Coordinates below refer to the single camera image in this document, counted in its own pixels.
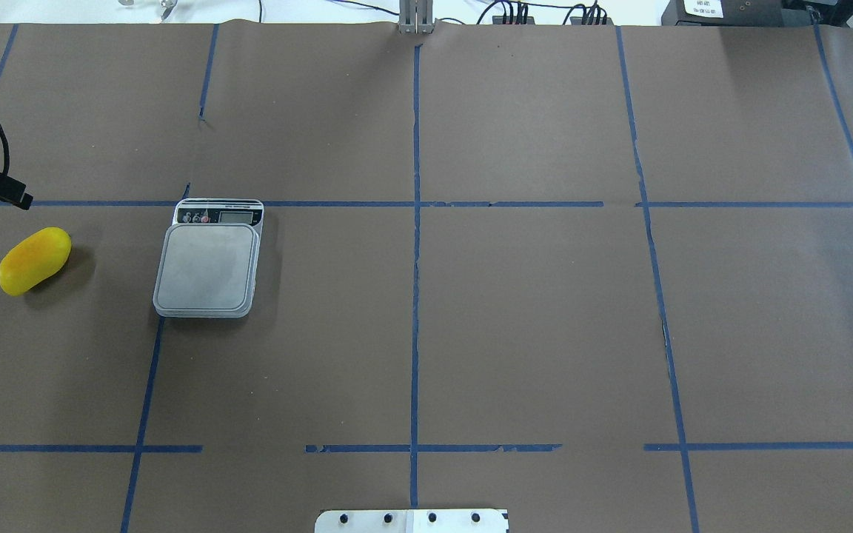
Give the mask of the silver digital kitchen scale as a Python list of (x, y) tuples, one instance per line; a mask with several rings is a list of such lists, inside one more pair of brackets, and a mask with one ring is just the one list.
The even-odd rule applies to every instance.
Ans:
[(175, 206), (153, 287), (164, 318), (243, 318), (251, 310), (264, 203), (187, 197)]

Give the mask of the aluminium frame post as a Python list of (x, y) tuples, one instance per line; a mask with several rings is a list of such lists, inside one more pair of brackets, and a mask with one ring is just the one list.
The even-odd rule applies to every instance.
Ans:
[(400, 0), (398, 30), (402, 35), (426, 35), (435, 30), (433, 0)]

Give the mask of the white pedestal column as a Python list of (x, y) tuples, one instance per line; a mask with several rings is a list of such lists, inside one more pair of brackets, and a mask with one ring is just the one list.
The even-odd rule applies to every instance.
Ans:
[(328, 510), (315, 532), (509, 532), (502, 509)]

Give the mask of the yellow mango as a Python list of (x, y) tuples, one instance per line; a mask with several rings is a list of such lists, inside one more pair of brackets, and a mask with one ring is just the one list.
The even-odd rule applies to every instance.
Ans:
[(54, 276), (67, 263), (72, 240), (61, 227), (44, 227), (17, 243), (0, 260), (0, 288), (20, 296)]

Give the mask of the black computer box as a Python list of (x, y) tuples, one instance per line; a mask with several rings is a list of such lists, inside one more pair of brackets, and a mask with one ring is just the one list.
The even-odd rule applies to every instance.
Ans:
[(660, 24), (711, 27), (808, 27), (805, 10), (786, 9), (782, 1), (669, 1)]

